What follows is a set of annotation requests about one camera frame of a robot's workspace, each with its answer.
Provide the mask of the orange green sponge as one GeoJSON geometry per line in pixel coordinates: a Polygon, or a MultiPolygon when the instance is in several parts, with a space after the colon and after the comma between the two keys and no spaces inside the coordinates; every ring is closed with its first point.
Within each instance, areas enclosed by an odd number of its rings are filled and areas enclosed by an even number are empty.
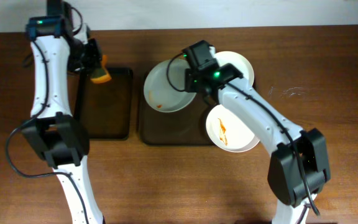
{"type": "Polygon", "coordinates": [[[96,64],[95,69],[89,76],[89,79],[95,84],[106,83],[111,80],[111,75],[106,68],[108,61],[107,55],[103,55],[101,61],[96,64]]]}

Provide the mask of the white plate with ketchup streak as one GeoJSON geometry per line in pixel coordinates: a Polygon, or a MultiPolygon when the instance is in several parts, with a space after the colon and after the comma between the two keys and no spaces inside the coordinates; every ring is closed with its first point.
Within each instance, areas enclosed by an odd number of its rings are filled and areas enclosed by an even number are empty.
{"type": "MultiPolygon", "coordinates": [[[[163,113],[172,113],[188,106],[196,93],[179,92],[171,87],[166,71],[169,60],[160,62],[149,72],[144,83],[144,98],[154,110],[163,113]]],[[[185,88],[185,70],[188,63],[182,59],[175,59],[169,68],[169,79],[172,85],[182,90],[185,88]]]]}

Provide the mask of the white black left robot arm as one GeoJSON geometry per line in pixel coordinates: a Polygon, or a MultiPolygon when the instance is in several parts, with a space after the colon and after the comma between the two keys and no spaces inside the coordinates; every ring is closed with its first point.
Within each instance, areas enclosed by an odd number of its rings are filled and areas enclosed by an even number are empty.
{"type": "Polygon", "coordinates": [[[90,138],[73,117],[68,101],[67,75],[91,75],[110,80],[105,57],[89,28],[73,29],[68,16],[32,17],[26,34],[35,62],[35,94],[30,119],[18,131],[36,155],[52,169],[65,194],[73,223],[104,223],[88,173],[90,138]]]}

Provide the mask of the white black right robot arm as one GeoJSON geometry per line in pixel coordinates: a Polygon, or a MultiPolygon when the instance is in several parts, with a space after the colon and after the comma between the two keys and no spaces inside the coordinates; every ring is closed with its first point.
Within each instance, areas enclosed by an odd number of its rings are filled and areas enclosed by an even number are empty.
{"type": "Polygon", "coordinates": [[[331,179],[326,139],[305,131],[268,104],[234,65],[185,70],[185,91],[204,93],[236,115],[270,155],[268,184],[277,198],[272,223],[305,223],[331,179]]]}

